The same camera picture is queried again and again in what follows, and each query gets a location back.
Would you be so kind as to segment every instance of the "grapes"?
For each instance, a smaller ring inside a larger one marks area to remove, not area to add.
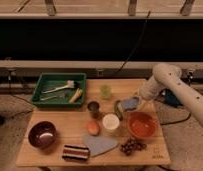
[[[124,144],[120,145],[120,151],[123,152],[126,156],[130,156],[134,150],[144,150],[147,148],[147,145],[140,142],[136,138],[129,138]]]

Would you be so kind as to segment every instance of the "small cup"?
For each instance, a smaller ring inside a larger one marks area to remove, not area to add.
[[[100,112],[99,112],[99,103],[96,101],[91,101],[88,103],[87,108],[90,111],[90,115],[94,119],[98,119],[100,117]]]
[[[102,85],[100,87],[100,93],[103,99],[108,100],[111,97],[111,87],[108,85]]]
[[[107,132],[113,133],[119,127],[120,121],[115,114],[107,114],[102,119],[102,125]]]

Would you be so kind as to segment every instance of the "wire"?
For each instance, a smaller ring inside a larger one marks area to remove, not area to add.
[[[172,121],[172,122],[166,122],[166,123],[161,123],[160,125],[161,126],[164,126],[164,125],[170,125],[170,124],[178,124],[178,123],[182,123],[182,122],[185,122],[187,120],[189,120],[191,117],[191,113],[188,114],[188,116],[182,120],[178,120],[178,121]]]
[[[12,97],[14,97],[14,98],[17,98],[17,99],[19,99],[19,100],[22,100],[22,101],[24,101],[24,102],[30,104],[31,106],[33,106],[28,100],[23,99],[23,98],[21,98],[21,97],[18,97],[18,96],[16,96],[16,95],[12,94],[12,91],[11,91],[11,75],[10,75],[10,74],[11,74],[11,72],[9,72],[9,75],[8,75],[8,88],[9,88],[10,95],[11,95]]]
[[[14,97],[14,98],[19,99],[19,100],[23,100],[24,102],[26,102],[26,103],[30,104],[31,106],[33,106],[33,104],[31,104],[31,102],[29,102],[29,101],[26,100],[26,99],[23,99],[23,98],[21,98],[21,97],[18,97],[18,96],[14,95],[14,94],[10,94],[10,95],[11,95],[12,97]]]
[[[135,44],[134,48],[130,52],[128,58],[124,61],[122,66],[116,72],[114,72],[112,75],[110,75],[110,77],[115,77],[124,68],[125,64],[130,60],[130,58],[133,56],[134,52],[136,52],[136,50],[139,48],[139,46],[140,46],[140,44],[144,38],[144,35],[145,35],[145,31],[146,31],[146,27],[147,27],[147,21],[148,21],[148,18],[150,16],[150,13],[151,13],[151,11],[149,11],[147,14],[147,17],[146,17],[144,24],[142,26],[141,35],[140,35],[137,43]]]
[[[163,170],[166,170],[166,171],[178,171],[178,170],[173,170],[173,169],[168,169],[166,167],[163,167],[161,165],[158,165],[159,168],[163,169]]]
[[[9,117],[9,118],[6,118],[6,119],[8,119],[8,120],[14,119],[14,118],[16,118],[17,116],[20,116],[20,115],[23,116],[23,115],[29,114],[29,113],[31,113],[31,112],[33,112],[33,110],[19,112],[19,113],[16,113],[16,114],[14,114],[13,116],[11,116],[11,117]]]

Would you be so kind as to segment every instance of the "black wall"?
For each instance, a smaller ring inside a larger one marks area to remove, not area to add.
[[[143,23],[0,20],[0,59],[125,60]],[[149,20],[145,33],[132,61],[203,61],[203,20]]]

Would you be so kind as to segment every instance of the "green cup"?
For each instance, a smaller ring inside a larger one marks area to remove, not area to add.
[[[111,87],[108,85],[102,85],[100,87],[100,93],[103,99],[108,100],[111,97]]]

